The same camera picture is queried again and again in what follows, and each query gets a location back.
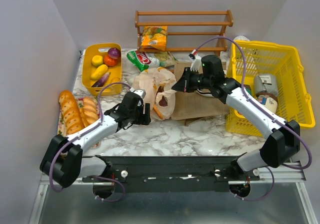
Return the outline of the burlap tote bag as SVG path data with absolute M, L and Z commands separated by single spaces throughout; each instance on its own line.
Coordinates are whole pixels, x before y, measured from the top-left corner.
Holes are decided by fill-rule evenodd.
M 184 126 L 202 118 L 224 116 L 230 112 L 229 107 L 220 100 L 201 96 L 197 92 L 176 92 L 175 101 L 171 119 L 179 121 Z

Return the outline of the orange plastic grocery bag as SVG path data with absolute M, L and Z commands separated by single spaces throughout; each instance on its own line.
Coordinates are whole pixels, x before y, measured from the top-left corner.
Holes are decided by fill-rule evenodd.
M 158 68 L 150 68 L 141 72 L 137 77 L 135 77 L 133 81 L 134 89 L 144 89 L 146 95 L 144 97 L 144 102 L 150 104 L 150 115 L 154 119 L 161 120 L 156 113 L 153 111 L 153 106 L 156 104 L 157 108 L 163 115 L 163 120 L 169 119 L 172 116 L 172 113 L 175 108 L 176 101 L 176 92 L 172 90 L 172 86 L 176 84 L 175 75 L 169 70 L 158 67 Z M 160 107 L 158 106 L 158 92 L 167 91 L 169 93 L 168 106 Z

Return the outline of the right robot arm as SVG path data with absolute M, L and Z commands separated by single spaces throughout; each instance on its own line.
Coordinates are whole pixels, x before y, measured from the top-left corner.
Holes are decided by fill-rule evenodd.
M 216 55 L 194 56 L 191 67 L 184 69 L 172 89 L 184 93 L 209 90 L 213 97 L 245 116 L 263 135 L 265 143 L 260 149 L 233 161 L 232 167 L 239 173 L 265 166 L 277 168 L 300 150 L 300 125 L 269 111 L 243 90 L 238 81 L 227 78 Z

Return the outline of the green white Chulz chips bag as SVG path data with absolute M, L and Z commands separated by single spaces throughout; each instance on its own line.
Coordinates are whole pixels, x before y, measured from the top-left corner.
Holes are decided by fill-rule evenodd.
M 138 68 L 140 72 L 149 68 L 171 67 L 175 66 L 176 59 L 167 51 L 158 52 L 140 52 L 130 51 L 126 54 L 127 59 Z

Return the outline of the purple eggplant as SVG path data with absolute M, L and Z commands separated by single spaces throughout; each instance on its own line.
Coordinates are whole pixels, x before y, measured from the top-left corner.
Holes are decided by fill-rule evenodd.
M 110 72 L 107 72 L 106 74 L 104 74 L 98 81 L 96 81 L 92 87 L 95 88 L 95 87 L 103 87 L 106 82 L 108 81 L 109 77 L 110 77 Z

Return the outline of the wooden shelf rack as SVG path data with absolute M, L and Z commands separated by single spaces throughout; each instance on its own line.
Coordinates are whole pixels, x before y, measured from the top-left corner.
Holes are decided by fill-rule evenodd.
M 191 52 L 206 38 L 224 36 L 232 27 L 234 18 L 231 10 L 226 11 L 136 11 L 134 24 L 137 28 L 137 50 L 155 52 L 143 48 L 142 36 L 146 26 L 166 26 L 166 51 L 172 53 Z

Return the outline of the green box in basket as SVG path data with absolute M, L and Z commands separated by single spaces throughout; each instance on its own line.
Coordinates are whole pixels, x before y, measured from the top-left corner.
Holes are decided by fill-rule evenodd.
M 250 95 L 252 95 L 252 89 L 251 89 L 251 87 L 249 85 L 245 84 L 244 88 Z

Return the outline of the yellow chips bag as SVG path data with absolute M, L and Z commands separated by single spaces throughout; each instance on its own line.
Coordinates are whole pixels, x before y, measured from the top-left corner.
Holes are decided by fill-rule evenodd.
M 167 32 L 167 26 L 145 26 L 141 38 L 141 47 L 165 51 L 167 45 Z

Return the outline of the yellow lemon squash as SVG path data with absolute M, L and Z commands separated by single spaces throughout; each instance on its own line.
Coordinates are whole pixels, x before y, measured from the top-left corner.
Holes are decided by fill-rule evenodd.
M 100 65 L 91 75 L 91 80 L 99 80 L 102 78 L 107 72 L 109 67 L 105 64 Z

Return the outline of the yellow plastic bin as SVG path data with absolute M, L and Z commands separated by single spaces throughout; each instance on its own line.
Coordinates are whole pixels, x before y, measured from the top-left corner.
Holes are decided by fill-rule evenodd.
M 82 84 L 84 87 L 90 92 L 93 96 L 98 96 L 99 92 L 102 90 L 103 87 L 111 84 L 112 82 L 120 82 L 122 81 L 122 73 L 123 73 L 123 66 L 122 66 L 122 56 L 117 59 L 117 65 L 114 67 L 108 67 L 108 71 L 110 72 L 110 77 L 106 84 L 103 87 L 95 87 L 93 88 L 92 85 L 97 80 L 91 80 L 90 76 L 91 74 L 97 69 L 97 67 L 94 67 L 91 64 L 91 60 L 95 55 L 101 55 L 105 56 L 108 55 L 108 50 L 112 47 L 116 47 L 121 51 L 122 55 L 122 49 L 121 47 L 116 43 L 101 43 L 101 44 L 94 44 L 89 46 L 84 54 L 83 58 L 83 68 L 82 68 Z

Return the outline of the yellow round squash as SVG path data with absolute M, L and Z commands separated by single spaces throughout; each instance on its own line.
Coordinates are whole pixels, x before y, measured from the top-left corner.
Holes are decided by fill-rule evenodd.
M 101 55 L 95 55 L 91 59 L 91 63 L 94 67 L 99 67 L 100 65 L 104 64 L 104 57 Z

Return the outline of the grey wrapped package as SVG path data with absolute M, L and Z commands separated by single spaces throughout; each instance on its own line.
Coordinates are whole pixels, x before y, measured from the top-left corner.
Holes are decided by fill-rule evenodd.
M 253 79 L 254 93 L 257 96 L 261 92 L 266 92 L 278 97 L 279 90 L 277 79 L 273 74 L 265 73 L 257 75 Z

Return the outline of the brown labelled jar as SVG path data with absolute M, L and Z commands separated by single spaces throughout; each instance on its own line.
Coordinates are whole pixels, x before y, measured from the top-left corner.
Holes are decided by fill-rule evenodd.
M 278 107 L 278 98 L 271 93 L 260 92 L 256 94 L 257 101 L 269 111 L 276 113 Z

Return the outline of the yellow mesh basket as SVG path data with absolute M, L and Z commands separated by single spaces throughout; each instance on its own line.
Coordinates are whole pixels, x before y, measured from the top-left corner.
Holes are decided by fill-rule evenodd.
M 288 121 L 296 120 L 302 129 L 316 125 L 303 77 L 298 50 L 293 46 L 265 41 L 238 41 L 231 45 L 231 57 L 227 77 L 238 82 L 244 81 L 254 92 L 254 78 L 270 73 L 278 85 L 278 106 L 276 114 Z

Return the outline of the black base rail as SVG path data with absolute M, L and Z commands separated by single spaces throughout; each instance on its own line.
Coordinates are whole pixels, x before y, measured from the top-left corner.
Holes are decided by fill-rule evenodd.
M 230 184 L 260 179 L 257 171 L 245 174 L 231 167 L 234 156 L 107 157 L 102 178 L 114 177 L 128 193 L 228 192 Z

